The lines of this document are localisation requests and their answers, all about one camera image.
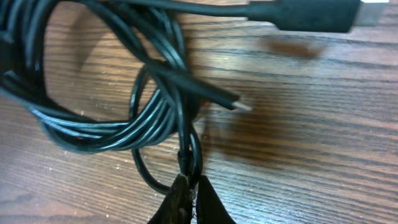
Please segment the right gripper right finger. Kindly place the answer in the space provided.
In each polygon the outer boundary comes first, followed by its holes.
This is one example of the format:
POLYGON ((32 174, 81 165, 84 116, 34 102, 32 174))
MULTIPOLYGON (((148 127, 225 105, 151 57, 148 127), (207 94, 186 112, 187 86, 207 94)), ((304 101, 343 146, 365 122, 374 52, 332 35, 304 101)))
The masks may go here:
POLYGON ((236 224, 205 175, 198 181, 196 212, 198 224, 236 224))

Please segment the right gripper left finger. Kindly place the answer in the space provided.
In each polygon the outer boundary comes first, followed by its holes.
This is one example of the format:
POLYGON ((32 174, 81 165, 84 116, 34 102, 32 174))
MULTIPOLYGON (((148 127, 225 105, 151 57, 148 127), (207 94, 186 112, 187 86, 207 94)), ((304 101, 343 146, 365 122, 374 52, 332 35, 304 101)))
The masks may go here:
POLYGON ((179 174, 148 224, 191 224, 192 209, 193 196, 188 178, 179 174))

